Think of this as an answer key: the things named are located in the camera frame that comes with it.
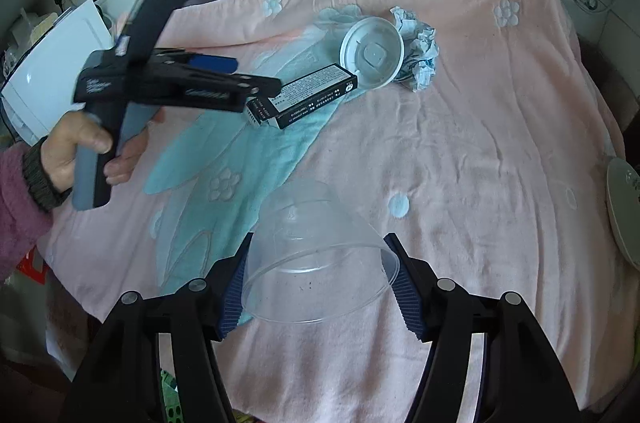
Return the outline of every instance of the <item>crumpled tissue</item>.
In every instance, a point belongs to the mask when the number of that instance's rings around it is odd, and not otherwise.
[[[402,82],[414,92],[426,89],[436,74],[435,62],[440,54],[436,31],[418,20],[414,12],[396,6],[391,13],[404,40],[404,61],[394,82]]]

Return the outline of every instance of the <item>ribbed cuff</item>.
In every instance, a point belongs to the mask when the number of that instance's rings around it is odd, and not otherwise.
[[[38,208],[43,212],[50,212],[65,202],[71,190],[61,194],[53,186],[47,173],[44,172],[40,150],[45,140],[46,137],[42,138],[22,156],[22,176]]]

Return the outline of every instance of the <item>black box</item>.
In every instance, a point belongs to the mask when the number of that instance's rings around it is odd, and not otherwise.
[[[339,96],[358,88],[358,77],[332,64],[282,87],[275,98],[254,98],[246,112],[255,125],[268,123],[284,129]]]

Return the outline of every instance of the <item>white label on box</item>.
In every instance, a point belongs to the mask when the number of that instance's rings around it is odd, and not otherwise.
[[[282,92],[275,98],[269,98],[276,110],[281,113],[292,108],[297,103],[302,102],[320,91],[342,82],[350,75],[338,66],[327,68],[311,73],[300,80],[291,82],[282,88]]]

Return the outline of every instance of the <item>fuzzy pink sweater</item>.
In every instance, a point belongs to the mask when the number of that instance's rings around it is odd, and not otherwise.
[[[22,155],[28,148],[18,143],[0,153],[0,280],[11,275],[52,225],[50,213],[34,203],[22,177]]]

